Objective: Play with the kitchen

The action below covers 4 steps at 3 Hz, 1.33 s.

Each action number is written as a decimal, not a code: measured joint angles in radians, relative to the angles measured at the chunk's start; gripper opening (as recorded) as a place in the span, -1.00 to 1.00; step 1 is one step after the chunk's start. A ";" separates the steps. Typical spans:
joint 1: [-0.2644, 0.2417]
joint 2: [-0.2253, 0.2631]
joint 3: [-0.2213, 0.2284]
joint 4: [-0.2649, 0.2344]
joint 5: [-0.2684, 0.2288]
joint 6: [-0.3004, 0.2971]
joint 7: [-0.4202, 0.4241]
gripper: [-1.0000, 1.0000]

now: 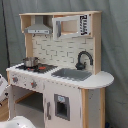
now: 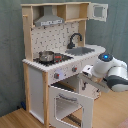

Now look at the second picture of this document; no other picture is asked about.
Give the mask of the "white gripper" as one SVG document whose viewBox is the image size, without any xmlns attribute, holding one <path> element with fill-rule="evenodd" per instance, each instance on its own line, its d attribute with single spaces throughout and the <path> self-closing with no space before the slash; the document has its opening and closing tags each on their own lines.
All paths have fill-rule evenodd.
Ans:
<svg viewBox="0 0 128 128">
<path fill-rule="evenodd" d="M 86 65 L 86 66 L 83 68 L 82 73 L 83 73 L 85 76 L 91 78 L 91 77 L 92 77 L 92 68 L 93 68 L 92 65 Z"/>
</svg>

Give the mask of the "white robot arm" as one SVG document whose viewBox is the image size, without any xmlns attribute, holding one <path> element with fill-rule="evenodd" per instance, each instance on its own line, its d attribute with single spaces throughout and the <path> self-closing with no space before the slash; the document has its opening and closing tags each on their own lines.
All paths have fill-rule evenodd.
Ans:
<svg viewBox="0 0 128 128">
<path fill-rule="evenodd" d="M 86 65 L 80 77 L 84 82 L 104 92 L 128 91 L 127 64 L 109 53 L 101 53 L 93 66 Z"/>
</svg>

